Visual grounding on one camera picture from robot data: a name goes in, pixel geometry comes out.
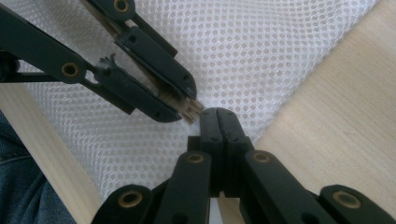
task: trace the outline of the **fabric texture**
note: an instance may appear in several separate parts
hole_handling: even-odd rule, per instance
[[[79,1],[1,0],[96,64],[116,61],[150,85]],[[136,0],[136,11],[179,54],[198,100],[235,112],[254,142],[278,109],[376,0]],[[25,70],[34,70],[24,66]],[[128,116],[80,85],[29,84],[103,198],[125,184],[150,188],[172,173],[198,124]]]
[[[0,222],[76,223],[0,111]]]

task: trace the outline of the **light wood table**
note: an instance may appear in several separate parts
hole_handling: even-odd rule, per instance
[[[93,183],[22,85],[1,85],[0,109],[78,223],[100,206]],[[258,146],[318,193],[357,189],[396,217],[396,1],[383,0],[279,112]],[[220,199],[224,223],[242,223]]]
[[[316,194],[352,187],[396,217],[396,1],[346,35],[278,113],[258,149]],[[221,199],[224,223],[243,223]]]

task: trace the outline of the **mesh net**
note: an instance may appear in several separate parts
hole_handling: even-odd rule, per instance
[[[1,0],[96,64],[116,61],[150,85],[79,1]],[[376,0],[149,0],[136,10],[162,34],[195,77],[206,107],[234,111],[254,142],[321,59]],[[22,69],[34,70],[29,65]],[[157,123],[123,114],[80,85],[29,84],[103,198],[134,183],[150,188],[170,176],[198,124]]]

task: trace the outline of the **blue jeans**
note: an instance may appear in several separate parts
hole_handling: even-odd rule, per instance
[[[76,223],[1,111],[0,223]]]

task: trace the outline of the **black plastic linkage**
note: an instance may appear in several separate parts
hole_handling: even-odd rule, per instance
[[[249,151],[244,175],[270,223],[336,223],[272,154]]]
[[[340,224],[396,224],[377,204],[360,192],[340,185],[320,191],[318,201]]]
[[[84,79],[90,65],[73,50],[0,4],[0,49],[68,83]]]
[[[177,55],[177,50],[136,13],[134,0],[88,0],[88,3],[107,17],[107,20],[116,23],[122,32],[126,32],[129,29],[125,22],[132,20],[156,44],[171,55],[171,57]]]
[[[226,189],[240,198],[247,224],[396,223],[354,189],[330,186],[314,195],[274,155],[253,149],[233,112],[205,110],[201,136],[189,137],[172,177],[152,191],[144,224],[206,224],[209,197]]]
[[[101,59],[97,68],[94,74],[95,79],[128,105],[139,108],[147,116],[159,122],[173,122],[181,119],[174,108],[160,101],[149,89],[110,59]]]
[[[180,96],[196,99],[197,90],[192,74],[141,29],[132,27],[119,35],[115,43],[154,76],[157,82],[172,87]]]
[[[124,186],[110,194],[92,224],[143,224],[152,199],[151,191],[145,187]]]
[[[182,154],[169,179],[155,224],[204,224],[209,219],[210,156],[191,151]]]
[[[19,59],[9,52],[0,49],[0,83],[59,81],[55,77],[44,73],[19,73],[19,69]]]

